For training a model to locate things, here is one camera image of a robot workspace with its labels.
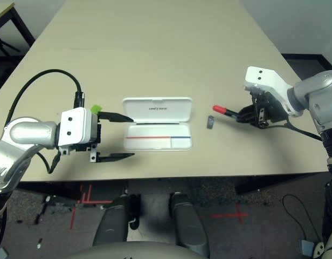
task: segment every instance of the red marker cap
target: red marker cap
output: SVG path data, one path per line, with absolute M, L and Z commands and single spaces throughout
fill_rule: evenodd
M 221 113 L 221 114 L 226 114 L 227 112 L 227 108 L 226 107 L 221 107 L 219 105 L 214 105 L 213 106 L 213 110 L 218 112 L 218 113 Z

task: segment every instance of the case lid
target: case lid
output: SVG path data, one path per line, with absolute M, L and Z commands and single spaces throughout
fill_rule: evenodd
M 138 123 L 176 123 L 190 119 L 190 97 L 125 98 L 127 116 Z

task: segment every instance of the red line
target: red line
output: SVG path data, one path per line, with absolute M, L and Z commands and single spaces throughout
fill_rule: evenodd
M 240 214 L 213 214 L 213 215 L 209 215 L 209 217 L 213 218 L 213 219 L 218 219 L 220 217 L 247 217 L 248 213 L 240 213 Z
M 162 137 L 126 137 L 126 139 L 170 139 L 171 137 L 162 136 Z
M 83 201 L 83 204 L 108 204 L 112 203 L 112 201 Z
M 239 223 L 242 224 L 243 223 L 243 218 L 241 217 L 239 203 L 236 203 L 236 209 L 237 209 L 237 213 L 238 213 Z
M 83 187 L 84 187 L 83 185 L 80 186 L 80 192 L 82 192 Z M 71 215 L 70 229 L 72 229 L 74 226 L 76 210 L 77 210 L 76 207 L 74 207 L 73 214 Z
M 91 193 L 92 193 L 92 185 L 89 185 L 87 201 L 90 200 L 90 198 L 91 198 Z
M 76 207 L 73 208 L 73 214 L 71 215 L 70 229 L 72 229 L 74 226 L 75 213 L 76 213 Z
M 81 202 L 81 203 L 84 203 L 84 202 L 85 202 L 85 198 L 86 198 L 86 193 L 83 193 L 83 194 L 82 194 L 82 202 Z

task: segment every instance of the blue line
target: blue line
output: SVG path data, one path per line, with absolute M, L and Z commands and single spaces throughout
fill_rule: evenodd
M 171 137 L 172 139 L 191 139 L 191 137 L 181 137 L 181 136 L 176 136 L 176 137 Z

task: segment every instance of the green tag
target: green tag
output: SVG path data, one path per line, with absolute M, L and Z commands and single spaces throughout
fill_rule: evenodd
M 94 104 L 93 107 L 91 108 L 91 112 L 94 114 L 98 114 L 102 110 L 102 107 L 99 105 Z

